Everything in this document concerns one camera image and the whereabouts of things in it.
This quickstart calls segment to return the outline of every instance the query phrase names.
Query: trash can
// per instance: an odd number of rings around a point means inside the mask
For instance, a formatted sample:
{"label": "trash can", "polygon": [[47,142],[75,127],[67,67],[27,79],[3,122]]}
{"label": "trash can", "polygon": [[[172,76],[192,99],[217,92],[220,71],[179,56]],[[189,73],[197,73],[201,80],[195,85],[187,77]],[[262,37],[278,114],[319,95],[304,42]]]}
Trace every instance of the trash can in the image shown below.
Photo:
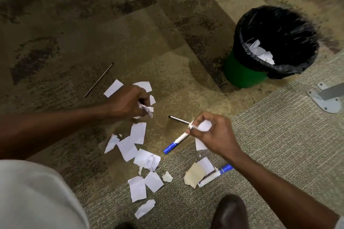
{"label": "trash can", "polygon": [[[248,44],[273,55],[274,64],[263,61]],[[235,86],[249,88],[265,79],[301,74],[315,61],[319,50],[312,24],[299,14],[274,6],[253,8],[239,19],[233,49],[224,64],[226,78]]]}

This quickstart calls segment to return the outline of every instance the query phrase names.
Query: metal bracket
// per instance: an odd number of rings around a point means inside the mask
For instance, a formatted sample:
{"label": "metal bracket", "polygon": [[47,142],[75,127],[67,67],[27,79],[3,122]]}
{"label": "metal bracket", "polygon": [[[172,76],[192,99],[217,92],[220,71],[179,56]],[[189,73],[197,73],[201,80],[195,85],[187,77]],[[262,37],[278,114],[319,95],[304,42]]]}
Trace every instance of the metal bracket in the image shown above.
{"label": "metal bracket", "polygon": [[[323,83],[320,82],[317,84],[317,86],[323,91],[325,89],[328,89],[328,86]],[[324,111],[328,112],[328,113],[338,113],[341,111],[342,109],[342,104],[341,101],[338,97],[334,97],[331,99],[327,99],[327,100],[323,100],[323,98],[319,95],[322,92],[317,92],[314,89],[310,89],[307,94],[308,96],[310,96],[313,101],[320,107],[322,108]]]}

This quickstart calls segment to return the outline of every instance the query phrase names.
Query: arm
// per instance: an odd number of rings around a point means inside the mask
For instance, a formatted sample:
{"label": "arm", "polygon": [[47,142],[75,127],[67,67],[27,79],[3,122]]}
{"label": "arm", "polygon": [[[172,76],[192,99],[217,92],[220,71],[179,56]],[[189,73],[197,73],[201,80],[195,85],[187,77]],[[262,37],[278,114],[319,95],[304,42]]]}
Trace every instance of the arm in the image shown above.
{"label": "arm", "polygon": [[230,119],[209,112],[201,113],[193,122],[212,122],[207,132],[187,130],[214,153],[222,156],[242,174],[267,202],[286,228],[333,229],[339,216],[313,197],[285,181],[244,153],[235,139]]}
{"label": "arm", "polygon": [[138,107],[149,105],[144,89],[124,85],[105,103],[54,113],[8,114],[0,117],[0,159],[25,159],[59,139],[94,122],[120,120],[147,114]]}

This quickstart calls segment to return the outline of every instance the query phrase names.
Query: shoe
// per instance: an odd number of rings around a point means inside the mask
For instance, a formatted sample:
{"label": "shoe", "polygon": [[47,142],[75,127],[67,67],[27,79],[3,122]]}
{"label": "shoe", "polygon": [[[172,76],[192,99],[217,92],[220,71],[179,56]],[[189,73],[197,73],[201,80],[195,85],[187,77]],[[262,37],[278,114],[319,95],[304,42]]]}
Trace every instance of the shoe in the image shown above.
{"label": "shoe", "polygon": [[114,229],[135,229],[131,223],[120,223]]}
{"label": "shoe", "polygon": [[217,206],[211,229],[249,229],[243,200],[237,195],[226,195]]}

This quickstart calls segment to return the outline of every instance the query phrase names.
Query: person's left arm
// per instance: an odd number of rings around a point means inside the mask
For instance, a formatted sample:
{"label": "person's left arm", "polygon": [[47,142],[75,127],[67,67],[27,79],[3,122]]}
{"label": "person's left arm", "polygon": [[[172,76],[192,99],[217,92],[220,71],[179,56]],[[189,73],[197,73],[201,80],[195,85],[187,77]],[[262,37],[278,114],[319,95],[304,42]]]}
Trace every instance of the person's left arm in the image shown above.
{"label": "person's left arm", "polygon": [[105,103],[52,113],[0,116],[0,159],[26,159],[78,129],[105,119],[125,119],[147,114],[149,96],[135,85],[124,85]]}

